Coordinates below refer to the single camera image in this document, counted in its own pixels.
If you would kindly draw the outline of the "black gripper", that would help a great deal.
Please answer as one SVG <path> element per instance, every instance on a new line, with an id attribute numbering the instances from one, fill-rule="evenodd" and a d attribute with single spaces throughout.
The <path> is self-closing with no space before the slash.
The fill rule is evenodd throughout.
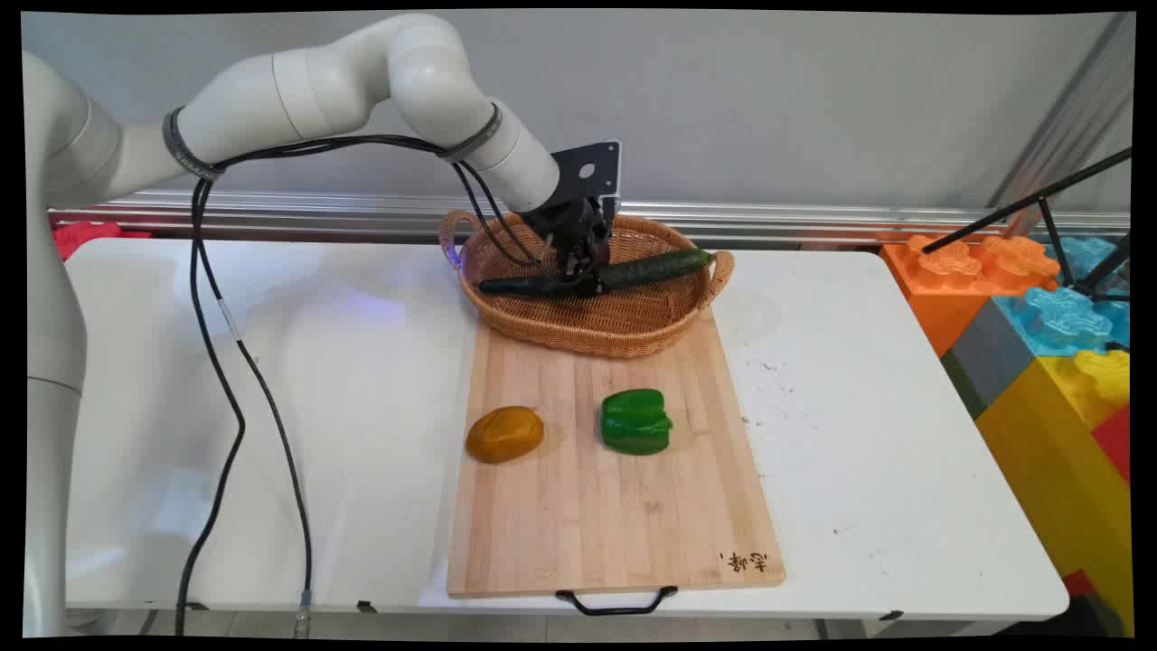
<path id="1" fill-rule="evenodd" d="M 588 275 L 610 264 L 618 207 L 618 197 L 584 197 L 522 213 L 521 219 L 541 241 L 550 241 L 554 259 L 563 259 L 561 278 L 575 281 L 584 272 L 584 259 Z"/>

